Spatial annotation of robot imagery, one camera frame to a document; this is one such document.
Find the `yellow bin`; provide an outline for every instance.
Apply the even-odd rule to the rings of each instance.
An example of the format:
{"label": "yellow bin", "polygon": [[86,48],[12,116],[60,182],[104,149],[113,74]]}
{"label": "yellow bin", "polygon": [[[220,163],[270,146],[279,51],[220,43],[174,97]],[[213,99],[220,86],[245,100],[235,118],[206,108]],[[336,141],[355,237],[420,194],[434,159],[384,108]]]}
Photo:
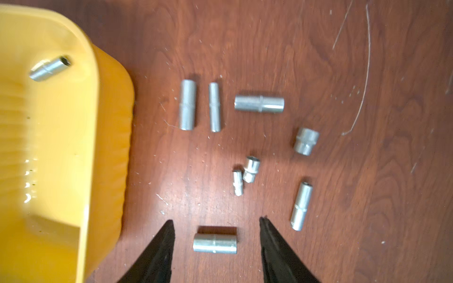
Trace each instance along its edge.
{"label": "yellow bin", "polygon": [[0,5],[0,40],[0,282],[84,282],[120,235],[131,80],[52,11]]}

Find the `white scratch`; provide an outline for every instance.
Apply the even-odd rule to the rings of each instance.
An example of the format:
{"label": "white scratch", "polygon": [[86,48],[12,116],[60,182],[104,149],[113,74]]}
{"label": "white scratch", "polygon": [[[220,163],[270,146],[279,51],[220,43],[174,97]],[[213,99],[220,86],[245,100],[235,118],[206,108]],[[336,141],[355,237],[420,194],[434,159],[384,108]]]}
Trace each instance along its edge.
{"label": "white scratch", "polygon": [[452,83],[453,83],[453,70],[452,70],[452,73],[450,75],[450,79],[448,81],[448,86],[447,86],[447,90],[445,91],[445,94],[449,94],[450,93],[451,87],[452,87]]}
{"label": "white scratch", "polygon": [[366,86],[368,84],[368,75],[370,74],[370,57],[371,57],[370,14],[368,13],[368,4],[365,5],[365,11],[366,11],[366,24],[368,26],[368,67],[366,68],[365,87],[363,88],[362,102],[360,103],[359,111],[357,112],[357,116],[354,120],[354,123],[352,124],[351,129],[349,131],[343,132],[341,135],[347,135],[348,133],[352,132],[352,129],[354,129],[357,119],[359,118],[360,111],[362,110],[363,101],[365,100]]}
{"label": "white scratch", "polygon": [[157,197],[158,197],[158,198],[160,198],[160,199],[161,199],[162,201],[164,201],[166,205],[168,205],[168,204],[169,204],[169,203],[168,203],[168,202],[166,202],[166,201],[165,201],[165,200],[164,200],[164,199],[163,199],[163,198],[162,198],[162,197],[161,197],[161,196],[160,196],[159,194],[156,194],[156,195],[157,195]]}
{"label": "white scratch", "polygon": [[159,102],[159,104],[160,104],[160,106],[162,107],[162,109],[163,109],[165,112],[167,112],[167,111],[165,110],[165,107],[162,105],[162,103]]}
{"label": "white scratch", "polygon": [[164,122],[165,122],[167,125],[169,125],[170,127],[177,128],[177,126],[170,125],[170,124],[167,122],[167,120],[165,120],[165,119],[164,119]]}
{"label": "white scratch", "polygon": [[338,31],[337,38],[335,39],[335,42],[333,43],[332,50],[335,49],[335,45],[337,44],[338,38],[340,37],[341,30],[343,29],[343,25],[344,25],[344,23],[346,22],[347,14],[349,14],[349,10],[351,9],[351,6],[352,6],[352,3],[353,3],[353,2],[354,2],[354,0],[351,0],[351,2],[349,3],[349,7],[347,8],[346,15],[344,15],[343,22],[341,23],[340,30]]}
{"label": "white scratch", "polygon": [[422,150],[420,151],[420,154],[419,154],[419,156],[418,156],[418,158],[417,158],[417,161],[414,163],[414,165],[412,166],[412,170],[410,171],[411,174],[414,173],[415,167],[417,166],[417,162],[418,162],[418,161],[420,160],[420,158],[422,157],[422,153],[423,153],[423,151],[424,151],[425,148],[426,148],[426,146],[423,146]]}

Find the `wooden table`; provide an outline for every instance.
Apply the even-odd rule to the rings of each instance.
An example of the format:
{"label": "wooden table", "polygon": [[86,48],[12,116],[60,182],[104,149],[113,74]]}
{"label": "wooden table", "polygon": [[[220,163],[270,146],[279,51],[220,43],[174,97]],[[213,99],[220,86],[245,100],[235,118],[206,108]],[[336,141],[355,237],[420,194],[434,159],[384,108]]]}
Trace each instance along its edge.
{"label": "wooden table", "polygon": [[[89,282],[115,282],[167,219],[172,282],[263,282],[265,215],[322,282],[451,282],[451,1],[370,1],[369,69],[361,0],[8,2],[67,16],[135,85],[124,227]],[[174,127],[185,78],[198,84],[193,131]],[[209,129],[212,81],[220,133]],[[285,110],[234,111],[238,93],[284,97]],[[309,157],[292,149],[301,126],[320,132]],[[231,171],[249,154],[260,172],[236,197]],[[296,232],[304,177],[314,190]],[[193,252],[199,226],[236,227],[237,255]]]}

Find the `small socket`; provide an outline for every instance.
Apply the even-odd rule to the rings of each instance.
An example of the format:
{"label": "small socket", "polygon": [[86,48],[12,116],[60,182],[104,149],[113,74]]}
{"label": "small socket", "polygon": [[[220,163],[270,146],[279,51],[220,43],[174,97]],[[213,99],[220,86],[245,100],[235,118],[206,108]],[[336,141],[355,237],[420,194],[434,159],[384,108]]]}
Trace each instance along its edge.
{"label": "small socket", "polygon": [[236,235],[195,234],[193,251],[213,254],[236,254]]}
{"label": "small socket", "polygon": [[41,82],[66,70],[69,66],[71,66],[71,62],[67,56],[60,56],[34,70],[32,69],[29,77],[36,82]]}
{"label": "small socket", "polygon": [[209,84],[209,115],[211,117],[211,132],[220,132],[220,98],[219,85],[216,82]]}
{"label": "small socket", "polygon": [[319,133],[310,129],[300,128],[294,144],[294,150],[302,155],[309,156],[318,142]]}
{"label": "small socket", "polygon": [[313,187],[306,182],[302,182],[297,192],[296,202],[291,216],[291,227],[296,231],[301,231],[304,225],[305,215],[307,214],[308,204]]}
{"label": "small socket", "polygon": [[236,96],[234,109],[252,112],[281,113],[284,109],[284,98],[268,96]]}
{"label": "small socket", "polygon": [[254,156],[247,156],[242,179],[247,183],[253,183],[255,181],[255,175],[258,173],[259,168],[260,160]]}
{"label": "small socket", "polygon": [[234,187],[234,194],[242,196],[244,194],[244,183],[242,182],[242,171],[241,170],[234,170],[233,171],[233,187]]}
{"label": "small socket", "polygon": [[183,80],[181,82],[181,103],[179,104],[179,128],[181,130],[193,130],[196,98],[197,84],[192,80]]}

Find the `metal socket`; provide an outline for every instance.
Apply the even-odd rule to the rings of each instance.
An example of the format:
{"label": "metal socket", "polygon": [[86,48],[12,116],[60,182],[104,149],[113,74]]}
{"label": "metal socket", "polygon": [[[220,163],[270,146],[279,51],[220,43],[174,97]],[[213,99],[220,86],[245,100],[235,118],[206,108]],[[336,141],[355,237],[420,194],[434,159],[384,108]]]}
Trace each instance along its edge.
{"label": "metal socket", "polygon": [[196,97],[197,84],[192,80],[183,80],[181,82],[181,103],[179,104],[179,128],[181,130],[193,130]]}
{"label": "metal socket", "polygon": [[247,183],[253,183],[255,175],[258,173],[258,168],[260,168],[260,160],[254,156],[247,156],[242,179]]}
{"label": "metal socket", "polygon": [[241,170],[234,170],[233,171],[233,187],[234,187],[234,194],[242,196],[244,194],[244,183],[242,182],[242,171]]}
{"label": "metal socket", "polygon": [[66,70],[70,65],[71,62],[66,56],[60,56],[31,70],[29,77],[36,82],[41,82]]}
{"label": "metal socket", "polygon": [[307,214],[308,204],[313,187],[306,182],[302,182],[297,193],[296,203],[294,204],[291,216],[291,227],[296,231],[301,231],[304,225],[305,215]]}
{"label": "metal socket", "polygon": [[236,254],[236,235],[195,234],[193,251],[214,254]]}
{"label": "metal socket", "polygon": [[294,150],[300,154],[309,156],[313,146],[318,142],[319,133],[310,129],[300,128],[294,144]]}
{"label": "metal socket", "polygon": [[209,84],[209,114],[211,116],[211,132],[220,132],[220,98],[219,85],[216,82]]}
{"label": "metal socket", "polygon": [[236,96],[234,109],[253,112],[281,113],[284,109],[284,98],[266,96]]}

